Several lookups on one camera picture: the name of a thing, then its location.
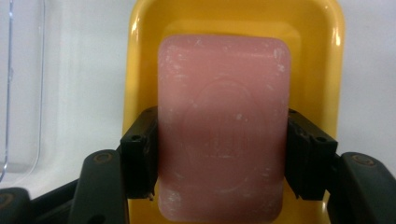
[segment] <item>yellow plastic tray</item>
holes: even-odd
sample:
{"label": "yellow plastic tray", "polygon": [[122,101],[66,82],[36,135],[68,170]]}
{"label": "yellow plastic tray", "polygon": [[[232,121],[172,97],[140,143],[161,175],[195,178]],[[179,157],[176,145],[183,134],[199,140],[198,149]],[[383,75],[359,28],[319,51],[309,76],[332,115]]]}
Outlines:
{"label": "yellow plastic tray", "polygon": [[[175,34],[282,39],[291,52],[290,108],[335,137],[344,19],[335,0],[138,0],[130,21],[123,131],[157,104],[157,51]],[[296,200],[285,182],[275,223],[329,223],[325,201]],[[157,204],[129,201],[131,223],[171,223]]]}

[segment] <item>black plastic part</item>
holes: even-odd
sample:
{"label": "black plastic part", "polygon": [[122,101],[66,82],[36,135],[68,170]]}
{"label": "black plastic part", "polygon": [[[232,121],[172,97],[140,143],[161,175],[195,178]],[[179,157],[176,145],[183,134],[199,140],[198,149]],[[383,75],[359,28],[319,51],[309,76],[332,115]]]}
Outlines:
{"label": "black plastic part", "polygon": [[340,196],[349,200],[354,214],[354,222],[344,223],[396,223],[396,180],[384,164],[348,152],[341,156],[338,174],[344,190]]}
{"label": "black plastic part", "polygon": [[35,224],[67,223],[77,184],[75,180],[32,200]]}
{"label": "black plastic part", "polygon": [[322,200],[337,142],[314,123],[289,110],[285,177],[296,197]]}
{"label": "black plastic part", "polygon": [[0,189],[0,223],[33,223],[32,206],[26,189]]}
{"label": "black plastic part", "polygon": [[85,159],[74,198],[69,224],[128,223],[117,151],[101,150]]}
{"label": "black plastic part", "polygon": [[157,107],[143,111],[121,138],[117,151],[122,157],[127,196],[152,198],[158,177]]}

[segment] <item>clear plastic container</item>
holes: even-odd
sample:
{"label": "clear plastic container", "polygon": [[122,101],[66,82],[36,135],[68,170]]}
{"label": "clear plastic container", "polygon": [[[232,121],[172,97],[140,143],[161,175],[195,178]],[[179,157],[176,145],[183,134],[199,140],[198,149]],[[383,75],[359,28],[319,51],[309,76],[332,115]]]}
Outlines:
{"label": "clear plastic container", "polygon": [[40,156],[45,3],[1,4],[0,188],[6,188],[28,176]]}

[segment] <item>white surface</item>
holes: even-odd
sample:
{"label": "white surface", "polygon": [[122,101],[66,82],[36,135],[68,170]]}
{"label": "white surface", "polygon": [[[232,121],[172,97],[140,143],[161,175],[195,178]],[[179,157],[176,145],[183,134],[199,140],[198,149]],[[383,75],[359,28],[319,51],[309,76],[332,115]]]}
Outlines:
{"label": "white surface", "polygon": [[[372,155],[396,175],[396,2],[339,2],[346,20],[339,152]],[[33,197],[76,179],[91,152],[118,145],[134,1],[46,3],[42,153],[34,172],[17,184]]]}

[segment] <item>soap bar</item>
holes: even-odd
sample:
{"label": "soap bar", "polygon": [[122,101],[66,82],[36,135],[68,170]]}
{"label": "soap bar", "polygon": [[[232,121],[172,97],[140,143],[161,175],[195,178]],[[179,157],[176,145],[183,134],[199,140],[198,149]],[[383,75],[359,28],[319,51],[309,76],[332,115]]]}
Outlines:
{"label": "soap bar", "polygon": [[159,208],[270,222],[282,207],[290,53],[279,39],[172,35],[158,56]]}

